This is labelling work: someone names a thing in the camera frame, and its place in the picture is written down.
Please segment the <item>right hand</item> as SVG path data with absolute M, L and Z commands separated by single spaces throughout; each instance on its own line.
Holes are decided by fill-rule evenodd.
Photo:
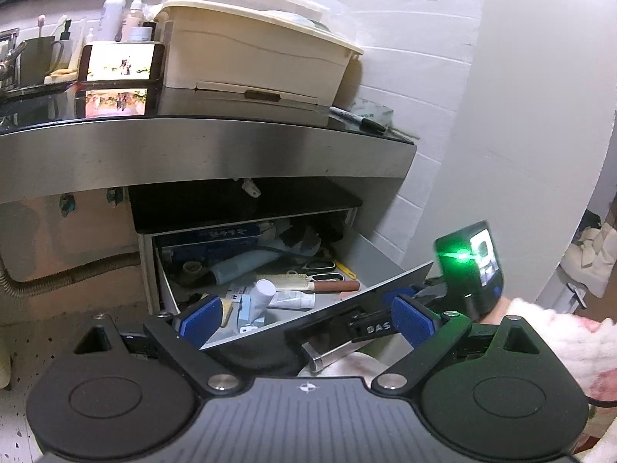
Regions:
M 510 304 L 510 299 L 501 297 L 497 301 L 494 308 L 480 320 L 480 323 L 487 325 L 499 325 L 502 319 L 508 314 Z

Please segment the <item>right forearm white fleece sleeve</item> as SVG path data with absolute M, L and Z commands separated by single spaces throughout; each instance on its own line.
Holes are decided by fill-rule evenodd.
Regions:
M 616 407 L 616 323 L 560 314 L 523 299 L 506 316 L 523 318 L 576 379 L 596 407 Z

